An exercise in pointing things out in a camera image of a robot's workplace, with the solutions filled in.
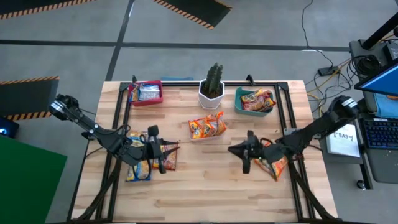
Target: green mat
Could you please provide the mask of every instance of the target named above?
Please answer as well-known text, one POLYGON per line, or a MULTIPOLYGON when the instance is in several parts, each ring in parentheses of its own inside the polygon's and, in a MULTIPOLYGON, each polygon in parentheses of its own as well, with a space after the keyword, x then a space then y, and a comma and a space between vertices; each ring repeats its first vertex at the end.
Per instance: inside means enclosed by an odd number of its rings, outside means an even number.
POLYGON ((0 223, 45 223, 66 161, 0 136, 0 223))

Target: small container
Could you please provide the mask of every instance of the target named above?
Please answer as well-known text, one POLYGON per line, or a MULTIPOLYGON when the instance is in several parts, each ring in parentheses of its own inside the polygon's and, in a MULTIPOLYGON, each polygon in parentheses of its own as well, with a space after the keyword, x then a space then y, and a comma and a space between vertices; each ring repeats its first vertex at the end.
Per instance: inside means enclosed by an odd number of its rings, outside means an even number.
MULTIPOLYGON (((269 114, 272 111, 273 107, 269 108, 265 112, 248 111, 248 110, 242 109, 242 99, 241 99, 241 97, 244 96, 244 95, 248 95, 250 93, 253 93, 253 92, 254 91, 243 90, 242 87, 239 87, 239 88, 236 89, 236 92, 235 92, 235 112, 239 113, 239 114, 245 114, 245 115, 249 115, 249 116, 259 116, 259 117, 269 114)), ((272 100, 274 100, 274 95, 272 93, 269 95, 269 97, 272 100)))
MULTIPOLYGON (((145 81, 145 82, 136 82, 136 85, 140 84, 152 84, 152 85, 158 85, 159 90, 160 90, 160 98, 156 99, 151 99, 151 100, 142 100, 142 101, 132 101, 130 102, 134 106, 147 106, 147 105, 153 105, 157 103, 163 102, 163 90, 162 90, 162 81, 161 80, 151 80, 151 81, 145 81)), ((132 84, 129 85, 129 100, 131 97, 131 92, 132 92, 132 84)))

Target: gray concrete floor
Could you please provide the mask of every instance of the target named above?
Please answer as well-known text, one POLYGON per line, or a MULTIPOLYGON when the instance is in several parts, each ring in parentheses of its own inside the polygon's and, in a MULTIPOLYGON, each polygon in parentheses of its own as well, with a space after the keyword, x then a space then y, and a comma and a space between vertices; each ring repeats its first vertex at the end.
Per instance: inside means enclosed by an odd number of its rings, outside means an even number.
MULTIPOLYGON (((310 0, 224 1, 234 9, 214 30, 206 30, 150 0, 136 0, 124 41, 305 45, 300 20, 310 0)), ((97 0, 0 21, 0 40, 115 42, 128 2, 97 0)), ((394 0, 315 1, 305 16, 308 40, 310 45, 347 47, 349 41, 372 34, 397 9, 394 0)), ((0 45, 0 80, 59 75, 59 93, 73 95, 82 108, 96 111, 112 53, 113 47, 0 45)), ((349 57, 348 52, 325 54, 335 64, 349 57)), ((317 52, 122 48, 113 80, 130 80, 132 74, 141 80, 162 76, 199 80, 214 62, 224 65, 225 80, 241 80, 251 74, 262 80, 309 81, 317 68, 329 65, 317 52)), ((344 94, 356 100, 362 98, 356 90, 344 94)), ((47 223, 62 222, 67 217, 87 141, 80 136, 78 126, 56 118, 19 123, 20 141, 68 156, 47 217, 47 223)), ((326 163, 326 169, 340 218, 396 223, 398 186, 374 183, 374 190, 361 191, 355 186, 361 178, 358 165, 326 163)))

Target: chair wheel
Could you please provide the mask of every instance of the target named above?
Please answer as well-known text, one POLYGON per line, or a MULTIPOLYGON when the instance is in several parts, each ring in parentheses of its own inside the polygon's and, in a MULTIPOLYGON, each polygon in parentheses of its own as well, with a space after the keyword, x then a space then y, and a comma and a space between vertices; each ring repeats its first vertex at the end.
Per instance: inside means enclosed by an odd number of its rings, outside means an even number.
POLYGON ((363 180, 357 181, 357 182, 356 182, 356 186, 357 186, 359 189, 366 190, 365 182, 363 182, 363 180))

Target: cactus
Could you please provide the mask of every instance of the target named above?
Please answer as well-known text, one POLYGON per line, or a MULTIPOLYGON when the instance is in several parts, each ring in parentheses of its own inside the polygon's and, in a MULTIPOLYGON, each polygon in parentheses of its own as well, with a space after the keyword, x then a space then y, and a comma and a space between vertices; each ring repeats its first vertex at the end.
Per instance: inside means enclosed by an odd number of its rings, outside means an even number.
POLYGON ((223 73, 223 66, 215 63, 207 73, 205 86, 202 93, 209 98, 217 97, 220 94, 220 81, 223 73))

